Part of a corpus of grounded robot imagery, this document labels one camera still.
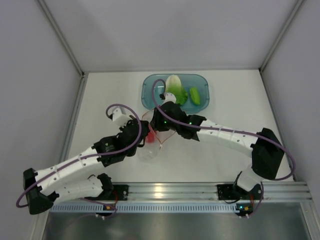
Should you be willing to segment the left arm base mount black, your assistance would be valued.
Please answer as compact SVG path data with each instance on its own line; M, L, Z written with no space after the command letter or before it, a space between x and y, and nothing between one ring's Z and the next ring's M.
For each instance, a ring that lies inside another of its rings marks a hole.
M85 197L90 201L127 201L129 195L129 186L126 184L116 184L110 189L103 190L97 197Z

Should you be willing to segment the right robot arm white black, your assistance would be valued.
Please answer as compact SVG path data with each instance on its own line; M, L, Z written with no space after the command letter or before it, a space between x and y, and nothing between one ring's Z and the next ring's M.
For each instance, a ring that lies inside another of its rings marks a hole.
M224 127L204 116L188 115L168 101L153 112L150 125L154 131L175 131L182 138L220 145L251 158L250 165L236 177L233 192L240 199L251 194L263 180L274 181L284 157L281 144L268 128L253 135Z

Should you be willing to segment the pale green fake cabbage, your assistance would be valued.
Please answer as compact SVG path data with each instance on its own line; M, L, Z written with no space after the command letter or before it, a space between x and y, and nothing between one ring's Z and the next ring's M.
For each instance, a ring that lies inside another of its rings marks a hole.
M181 106L188 100L188 93L183 87L180 78L175 74L170 75L166 79L165 92L174 94L176 97L176 103Z

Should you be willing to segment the green fake vegetable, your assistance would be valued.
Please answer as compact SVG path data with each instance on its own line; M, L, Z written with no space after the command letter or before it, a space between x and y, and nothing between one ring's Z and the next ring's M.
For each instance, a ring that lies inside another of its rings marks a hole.
M196 87L191 87L189 89L189 94L193 104L199 106L201 104L201 95L198 89Z

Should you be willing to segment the clear zip bag orange seal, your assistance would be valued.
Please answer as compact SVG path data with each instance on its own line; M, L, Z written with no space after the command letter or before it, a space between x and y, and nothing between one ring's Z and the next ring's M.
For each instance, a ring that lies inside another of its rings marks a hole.
M153 161L160 153L164 143L176 133L173 130L163 132L154 130L154 132L156 133L155 142L150 144L145 141L144 146L137 150L138 158L143 162Z

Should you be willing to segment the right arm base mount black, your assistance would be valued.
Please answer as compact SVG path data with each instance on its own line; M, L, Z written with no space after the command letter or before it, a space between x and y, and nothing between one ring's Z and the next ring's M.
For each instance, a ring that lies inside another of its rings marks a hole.
M218 199L228 204L236 203L245 199L248 193L236 184L218 184Z

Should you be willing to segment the red fake food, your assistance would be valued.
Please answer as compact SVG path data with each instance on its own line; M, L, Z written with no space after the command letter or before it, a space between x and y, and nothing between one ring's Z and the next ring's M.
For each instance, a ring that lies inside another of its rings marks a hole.
M156 140L156 136L157 136L157 134L155 133L153 128L151 126L149 126L149 133L147 134L145 141L148 144L153 144Z

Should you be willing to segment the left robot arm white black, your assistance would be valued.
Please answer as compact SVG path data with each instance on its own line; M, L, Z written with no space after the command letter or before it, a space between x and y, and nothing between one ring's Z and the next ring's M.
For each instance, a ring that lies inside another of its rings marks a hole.
M31 215L68 200L107 200L114 190L106 167L135 155L150 132L146 120L131 119L117 135L104 137L83 153L58 165L23 172L23 189Z

